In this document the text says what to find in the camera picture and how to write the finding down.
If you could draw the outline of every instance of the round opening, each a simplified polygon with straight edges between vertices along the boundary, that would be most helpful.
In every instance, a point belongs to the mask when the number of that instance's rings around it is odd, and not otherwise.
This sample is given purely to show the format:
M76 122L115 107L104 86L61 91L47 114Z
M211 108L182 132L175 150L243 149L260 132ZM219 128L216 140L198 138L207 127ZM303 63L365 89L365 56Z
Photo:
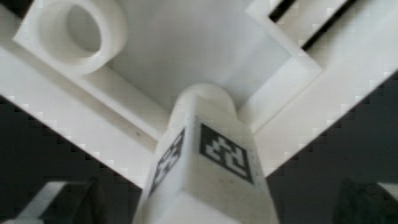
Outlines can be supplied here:
M99 28L86 10L72 3L45 7L38 21L44 49L67 64L81 64L100 47Z
M100 35L95 21L84 9L72 6L67 13L67 31L70 40L76 45L90 52L95 52L100 47Z

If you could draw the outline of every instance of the black square pattern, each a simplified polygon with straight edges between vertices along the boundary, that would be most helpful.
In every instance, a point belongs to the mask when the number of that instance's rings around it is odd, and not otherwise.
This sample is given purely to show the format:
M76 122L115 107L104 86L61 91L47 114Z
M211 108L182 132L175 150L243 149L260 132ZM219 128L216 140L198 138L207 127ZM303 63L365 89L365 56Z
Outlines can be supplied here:
M198 153L253 184L246 150L203 124L200 125Z
M170 172L170 169L171 169L177 159L180 157L182 136L184 136L184 130L180 131L180 133L175 137L175 140L170 144L170 147L168 147L164 154L161 156L161 159L157 161L148 195L152 194L152 192L157 188L157 185L163 181L164 175Z

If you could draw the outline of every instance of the white column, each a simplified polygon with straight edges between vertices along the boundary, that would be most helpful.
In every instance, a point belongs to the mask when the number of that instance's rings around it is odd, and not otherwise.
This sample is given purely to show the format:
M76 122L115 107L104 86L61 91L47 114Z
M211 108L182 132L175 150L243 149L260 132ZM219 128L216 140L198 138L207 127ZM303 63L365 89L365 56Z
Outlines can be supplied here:
M209 84L179 95L147 180L134 224L276 223L251 132Z

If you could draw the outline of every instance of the white frame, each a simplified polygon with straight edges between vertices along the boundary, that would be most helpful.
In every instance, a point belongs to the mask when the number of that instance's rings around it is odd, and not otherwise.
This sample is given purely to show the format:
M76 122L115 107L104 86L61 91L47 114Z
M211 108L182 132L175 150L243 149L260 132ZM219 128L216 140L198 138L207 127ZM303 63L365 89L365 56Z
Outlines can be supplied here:
M356 6L360 15L356 12L354 17L346 15L354 23L335 26L310 50L322 66L317 79L271 119L250 124L257 127L264 175L299 151L398 68L398 6L370 0L360 5L369 6ZM6 10L0 12L0 26L6 33L0 37L0 94L141 186L155 141L15 46L10 38L17 19Z

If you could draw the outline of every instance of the black background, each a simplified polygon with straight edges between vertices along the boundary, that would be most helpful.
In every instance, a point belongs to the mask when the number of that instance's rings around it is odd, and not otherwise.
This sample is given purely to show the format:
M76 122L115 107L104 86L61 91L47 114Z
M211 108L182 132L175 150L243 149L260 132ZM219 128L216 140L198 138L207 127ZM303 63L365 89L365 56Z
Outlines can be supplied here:
M17 15L28 0L0 1ZM398 183L398 74L294 155L266 181L282 224L331 223L340 180ZM0 219L12 217L44 182L95 176L113 222L129 223L139 189L0 100Z

